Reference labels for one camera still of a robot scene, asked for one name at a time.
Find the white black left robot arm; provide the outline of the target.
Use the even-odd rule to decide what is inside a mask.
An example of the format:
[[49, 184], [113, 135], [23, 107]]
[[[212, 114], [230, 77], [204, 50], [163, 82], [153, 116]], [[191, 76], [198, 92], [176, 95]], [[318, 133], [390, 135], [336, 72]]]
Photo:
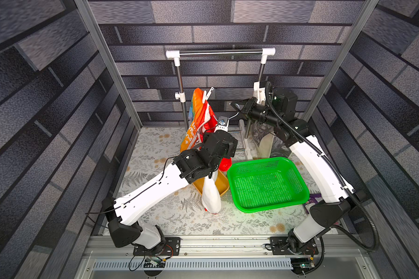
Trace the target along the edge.
[[164, 198], [202, 179], [203, 206], [213, 214], [221, 210], [220, 192], [216, 187], [218, 169], [223, 159], [234, 157], [238, 141], [230, 133], [217, 130], [204, 135], [204, 141], [182, 151], [171, 164], [153, 179], [120, 198], [102, 201], [102, 214], [108, 221], [111, 239], [117, 248], [141, 245], [151, 254], [160, 253], [166, 238], [158, 226], [139, 218]]

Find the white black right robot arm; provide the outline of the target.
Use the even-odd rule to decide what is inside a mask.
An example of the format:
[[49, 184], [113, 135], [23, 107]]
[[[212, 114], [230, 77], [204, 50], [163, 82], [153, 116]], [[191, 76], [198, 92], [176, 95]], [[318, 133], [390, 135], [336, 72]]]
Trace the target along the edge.
[[278, 138], [305, 165], [322, 196], [322, 201], [310, 208], [308, 216], [289, 231], [283, 247], [295, 255], [302, 252], [314, 238], [321, 238], [336, 226], [339, 219], [358, 208], [371, 226], [372, 245], [364, 245], [343, 227], [338, 229], [362, 249], [368, 252], [376, 250], [379, 235], [372, 218], [362, 205], [365, 193], [355, 191], [342, 177], [321, 150], [316, 136], [310, 134], [307, 122], [295, 118], [296, 94], [286, 88], [273, 88], [270, 84], [260, 88], [258, 93], [259, 98], [231, 102], [230, 105], [249, 120], [272, 126]]

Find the colourful orange white kids jacket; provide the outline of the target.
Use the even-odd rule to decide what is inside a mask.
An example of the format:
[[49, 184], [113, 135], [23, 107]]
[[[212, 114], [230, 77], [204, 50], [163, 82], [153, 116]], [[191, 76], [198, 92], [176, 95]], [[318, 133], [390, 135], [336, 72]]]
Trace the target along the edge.
[[[203, 93], [204, 90], [200, 88], [194, 90], [190, 111], [187, 114], [190, 126], [180, 145], [181, 151], [201, 144], [204, 141], [205, 133], [213, 133], [218, 123], [209, 101], [202, 103]], [[203, 194], [201, 196], [201, 202], [205, 210], [213, 215], [218, 214], [222, 209], [221, 196], [215, 186], [217, 175], [218, 170], [204, 178]]]

